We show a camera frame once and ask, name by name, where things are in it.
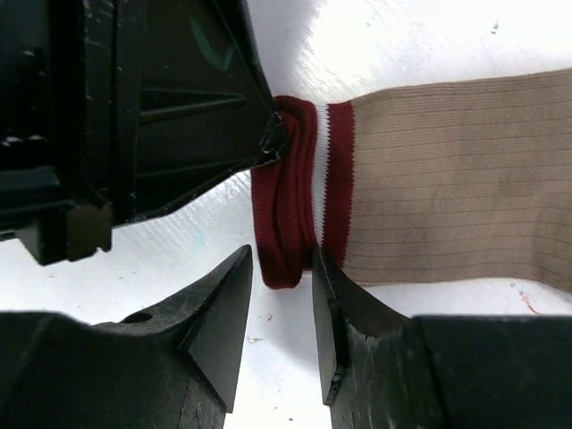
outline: black mechanical claw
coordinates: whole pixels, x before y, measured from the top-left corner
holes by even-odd
[[[234,403],[251,280],[245,246],[118,324],[0,314],[0,427],[222,428]]]
[[[572,427],[572,319],[408,319],[314,254],[315,330],[332,427]]]

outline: fabric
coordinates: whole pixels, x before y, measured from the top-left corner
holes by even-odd
[[[572,70],[288,100],[304,106],[289,130],[305,137],[291,131],[284,159],[252,176],[266,284],[295,286],[318,242],[362,285],[515,277],[572,290]]]

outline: white stripe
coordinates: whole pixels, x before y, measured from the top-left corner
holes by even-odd
[[[317,141],[315,143],[314,169],[312,170],[312,213],[314,231],[318,244],[323,244],[325,221],[325,184],[330,157],[330,119],[327,105],[317,105]]]

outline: striped sock cuff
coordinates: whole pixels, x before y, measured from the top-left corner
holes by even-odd
[[[351,103],[313,105],[277,97],[276,104],[289,132],[289,150],[278,163],[252,172],[252,200],[263,278],[280,289],[299,283],[316,243],[343,265],[354,119]]]

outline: white table surface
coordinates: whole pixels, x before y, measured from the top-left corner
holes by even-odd
[[[564,0],[248,3],[276,95],[336,102],[400,85],[572,66],[572,3]],[[119,321],[245,243],[255,240],[249,175],[242,173],[167,218],[116,230],[109,254],[42,268],[19,241],[2,243],[0,309]],[[514,279],[368,290],[405,315],[572,314],[572,296]],[[331,427],[320,400],[309,278],[294,290],[271,291],[255,260],[246,335],[235,412],[225,427]]]

